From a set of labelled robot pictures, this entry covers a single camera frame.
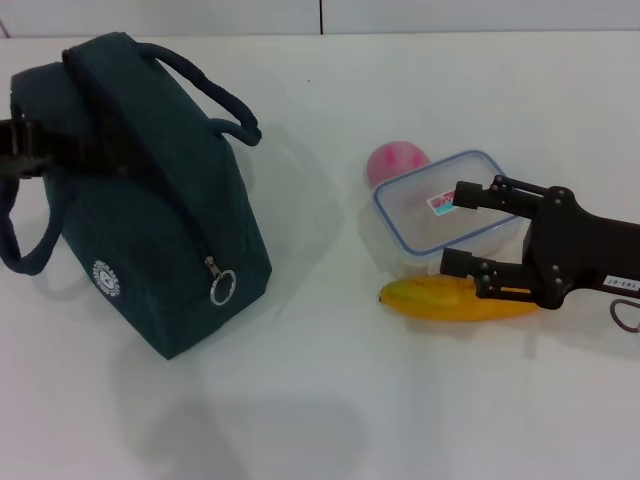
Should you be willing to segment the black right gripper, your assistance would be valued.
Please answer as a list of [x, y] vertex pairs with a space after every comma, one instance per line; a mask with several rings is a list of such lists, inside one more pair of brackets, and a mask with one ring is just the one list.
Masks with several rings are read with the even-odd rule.
[[480, 299], [535, 301], [555, 310], [575, 290], [639, 297], [639, 226], [586, 211], [566, 187], [543, 188], [503, 175], [486, 189], [458, 181], [453, 205], [531, 219], [524, 265], [443, 251], [440, 273], [472, 278]]

